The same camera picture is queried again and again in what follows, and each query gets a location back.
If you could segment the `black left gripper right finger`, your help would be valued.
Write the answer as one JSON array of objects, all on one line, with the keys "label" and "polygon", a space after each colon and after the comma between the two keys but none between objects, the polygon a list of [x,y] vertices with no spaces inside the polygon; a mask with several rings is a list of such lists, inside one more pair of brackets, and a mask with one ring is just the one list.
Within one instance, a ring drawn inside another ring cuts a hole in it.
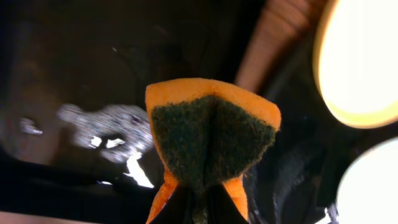
[{"label": "black left gripper right finger", "polygon": [[223,185],[209,188],[206,199],[208,224],[248,224]]}]

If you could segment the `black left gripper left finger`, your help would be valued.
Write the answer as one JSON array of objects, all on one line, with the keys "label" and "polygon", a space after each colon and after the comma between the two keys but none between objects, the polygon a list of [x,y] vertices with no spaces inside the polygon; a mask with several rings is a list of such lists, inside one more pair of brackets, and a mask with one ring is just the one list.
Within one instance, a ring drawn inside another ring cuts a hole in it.
[{"label": "black left gripper left finger", "polygon": [[194,224],[193,211],[196,207],[194,192],[178,185],[161,211],[150,224]]}]

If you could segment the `orange green sponge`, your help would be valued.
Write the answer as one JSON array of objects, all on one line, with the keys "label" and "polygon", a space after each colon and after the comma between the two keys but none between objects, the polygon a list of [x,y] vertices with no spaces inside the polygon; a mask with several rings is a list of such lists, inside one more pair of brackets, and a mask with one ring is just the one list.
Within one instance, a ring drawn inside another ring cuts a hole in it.
[{"label": "orange green sponge", "polygon": [[178,185],[195,194],[194,223],[208,223],[206,196],[215,185],[225,187],[248,221],[243,175],[275,141],[281,124],[277,105],[230,83],[179,78],[149,85],[146,108],[165,169],[147,222]]}]

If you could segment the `pale blue plate front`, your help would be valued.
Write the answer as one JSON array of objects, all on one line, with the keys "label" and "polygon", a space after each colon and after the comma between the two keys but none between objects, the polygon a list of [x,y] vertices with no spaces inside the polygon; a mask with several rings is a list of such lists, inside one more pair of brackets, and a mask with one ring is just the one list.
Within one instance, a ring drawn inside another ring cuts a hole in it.
[{"label": "pale blue plate front", "polygon": [[397,224],[397,138],[362,153],[341,178],[341,224]]}]

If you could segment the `yellow plate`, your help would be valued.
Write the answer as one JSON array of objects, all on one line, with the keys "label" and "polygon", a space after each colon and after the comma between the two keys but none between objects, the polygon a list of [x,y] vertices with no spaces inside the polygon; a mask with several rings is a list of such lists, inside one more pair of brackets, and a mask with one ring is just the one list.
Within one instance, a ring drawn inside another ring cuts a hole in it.
[{"label": "yellow plate", "polygon": [[328,0],[313,76],[330,113],[359,129],[397,121],[397,0]]}]

